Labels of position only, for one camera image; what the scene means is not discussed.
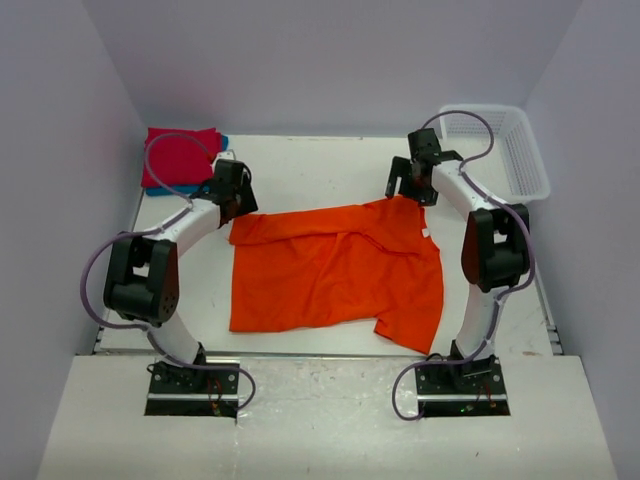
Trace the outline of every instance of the white wall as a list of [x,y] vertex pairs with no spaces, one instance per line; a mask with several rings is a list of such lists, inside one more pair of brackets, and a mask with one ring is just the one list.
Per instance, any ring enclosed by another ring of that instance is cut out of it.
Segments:
[[640,3],[585,0],[527,102],[552,183],[538,261],[621,480],[640,478]]
[[79,1],[2,2],[0,62],[0,478],[22,480],[95,338],[80,271],[129,226],[144,129]]
[[406,134],[523,104],[580,0],[84,0],[143,120]]

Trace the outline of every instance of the metal base plate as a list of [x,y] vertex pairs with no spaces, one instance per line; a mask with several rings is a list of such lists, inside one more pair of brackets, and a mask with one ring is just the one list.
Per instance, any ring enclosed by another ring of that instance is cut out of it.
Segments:
[[[210,365],[239,366],[236,363]],[[237,417],[237,371],[187,370],[164,362],[150,365],[148,370],[151,382],[145,415]]]
[[440,365],[417,368],[415,374],[418,409],[424,418],[510,415],[498,359],[475,374],[461,375]]

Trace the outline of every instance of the folded red towel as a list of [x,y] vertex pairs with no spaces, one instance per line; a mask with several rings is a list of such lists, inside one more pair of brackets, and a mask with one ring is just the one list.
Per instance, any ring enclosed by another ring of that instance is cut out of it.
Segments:
[[[149,128],[144,148],[164,133],[184,133],[199,140],[209,150],[210,156],[188,138],[167,137],[153,144],[149,163],[153,172],[168,185],[197,185],[211,177],[211,161],[222,151],[222,135],[215,128],[206,130],[179,130],[173,128]],[[158,187],[145,168],[142,172],[143,188]]]

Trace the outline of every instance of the white plastic basket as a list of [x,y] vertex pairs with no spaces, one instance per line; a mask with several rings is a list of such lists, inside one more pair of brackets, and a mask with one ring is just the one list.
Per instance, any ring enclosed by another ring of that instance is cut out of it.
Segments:
[[[487,157],[470,162],[469,174],[509,203],[528,203],[549,196],[547,173],[529,120],[521,109],[506,105],[456,104],[445,105],[440,112],[448,110],[477,113],[491,125],[495,135],[493,151]],[[486,127],[468,115],[440,117],[440,130],[443,150],[457,150],[464,158],[486,150],[489,145]]]

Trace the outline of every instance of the white platform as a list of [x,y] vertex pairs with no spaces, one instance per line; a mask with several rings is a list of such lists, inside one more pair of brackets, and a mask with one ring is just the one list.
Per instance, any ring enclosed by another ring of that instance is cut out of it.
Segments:
[[[263,213],[378,200],[384,196],[391,159],[409,154],[406,138],[232,136],[230,145],[237,158],[253,171],[253,188]],[[458,149],[466,156],[482,151],[486,142],[470,140],[443,147]],[[472,165],[472,172],[486,181],[487,171],[481,162]],[[162,221],[181,206],[178,198],[145,196],[136,229]],[[445,308],[432,351],[448,352],[462,324],[467,299],[468,284],[460,266],[465,220],[440,196],[438,205],[427,211],[427,223],[441,249],[445,282]],[[373,319],[284,333],[230,333],[233,247],[227,242],[229,230],[230,226],[226,226],[203,239],[180,263],[178,308],[195,338],[209,352],[415,355],[373,333]],[[113,312],[109,320],[121,321]],[[496,341],[499,355],[552,354],[536,288],[532,286],[511,296]],[[142,335],[129,331],[105,331],[100,349],[125,353],[150,351]]]
[[417,423],[389,401],[407,359],[245,358],[259,389],[237,425],[143,416],[152,361],[74,360],[39,480],[616,479],[577,357],[503,356],[510,417]]

